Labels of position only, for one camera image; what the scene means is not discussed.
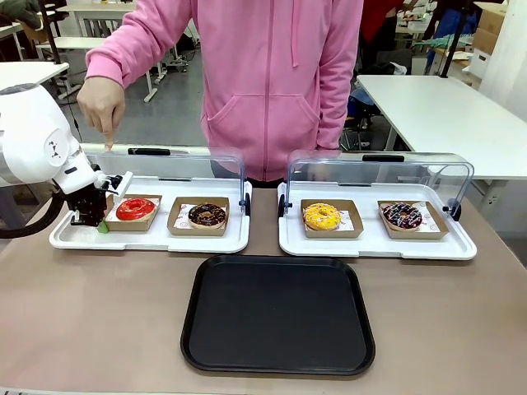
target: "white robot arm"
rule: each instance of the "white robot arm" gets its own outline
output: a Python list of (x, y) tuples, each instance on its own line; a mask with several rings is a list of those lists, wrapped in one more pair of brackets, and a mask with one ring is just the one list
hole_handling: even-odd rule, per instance
[[(0, 91), (0, 188), (49, 181), (58, 189), (52, 201), (57, 215), (57, 207), (66, 201), (76, 212), (72, 225), (98, 226), (106, 209), (105, 193), (121, 179), (91, 165), (45, 88), (26, 84)], [(0, 239), (28, 235), (24, 229), (4, 230)]]

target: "sprinkled chocolate donut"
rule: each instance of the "sprinkled chocolate donut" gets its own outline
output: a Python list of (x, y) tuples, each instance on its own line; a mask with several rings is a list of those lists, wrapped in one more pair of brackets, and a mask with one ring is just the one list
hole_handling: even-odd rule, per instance
[(422, 223), (421, 212), (406, 203), (394, 203), (382, 208), (386, 220), (401, 230), (417, 230)]
[(217, 229), (225, 223), (226, 213), (211, 203), (194, 206), (189, 211), (190, 225), (194, 228)]

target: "clear plastic cover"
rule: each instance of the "clear plastic cover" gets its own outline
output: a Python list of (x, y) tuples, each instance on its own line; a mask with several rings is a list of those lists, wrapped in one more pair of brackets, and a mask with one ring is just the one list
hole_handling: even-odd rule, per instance
[(188, 182), (193, 179), (230, 179), (240, 188), (240, 202), (245, 204), (245, 168), (236, 149), (215, 149), (210, 154), (189, 154), (168, 149), (146, 149), (142, 155), (86, 150), (92, 164), (105, 174), (133, 173), (134, 177)]
[(454, 154), (414, 152), (295, 151), (287, 176), (285, 211), (290, 193), (305, 183), (338, 186), (421, 184), (431, 188), (444, 211), (455, 214), (472, 181), (473, 166)]

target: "plastic display case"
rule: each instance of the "plastic display case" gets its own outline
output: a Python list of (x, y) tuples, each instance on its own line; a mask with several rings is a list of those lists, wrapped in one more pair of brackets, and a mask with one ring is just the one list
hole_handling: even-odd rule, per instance
[[(298, 256), (471, 259), (477, 249), (458, 220), (472, 177), (473, 166), (453, 154), (294, 152), (278, 187), (280, 246)], [(307, 237), (306, 201), (353, 202), (362, 231)], [(390, 231), (380, 214), (387, 202), (423, 209), (420, 229)]]
[[(115, 205), (119, 205), (125, 195), (155, 194), (161, 196), (159, 211), (147, 231), (110, 231), (107, 234), (96, 228), (72, 226), (73, 213), (70, 211), (49, 237), (54, 247), (234, 253), (247, 245), (252, 187), (245, 181), (238, 151), (215, 150), (210, 155), (195, 155), (168, 150), (130, 150), (128, 155), (90, 152), (87, 155), (105, 174), (124, 176), (114, 194)], [(173, 235), (177, 232), (170, 229), (175, 225), (170, 223), (173, 220), (170, 214), (176, 206), (176, 198), (188, 200), (189, 197), (201, 201), (228, 199), (228, 221), (224, 231), (217, 235), (203, 235), (203, 232)]]

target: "donut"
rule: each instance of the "donut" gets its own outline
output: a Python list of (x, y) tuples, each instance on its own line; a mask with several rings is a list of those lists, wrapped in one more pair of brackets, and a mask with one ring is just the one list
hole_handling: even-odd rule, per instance
[(340, 212), (329, 204), (311, 204), (304, 210), (304, 221), (312, 230), (335, 230), (340, 226)]
[(381, 208), (382, 215), (388, 221), (390, 229), (414, 232), (422, 223), (421, 212), (406, 203), (389, 204)]
[(226, 218), (225, 210), (211, 203), (199, 204), (189, 211), (190, 225), (198, 229), (221, 228)]
[(119, 204), (115, 215), (121, 221), (148, 221), (154, 215), (156, 205), (143, 198), (126, 199)]

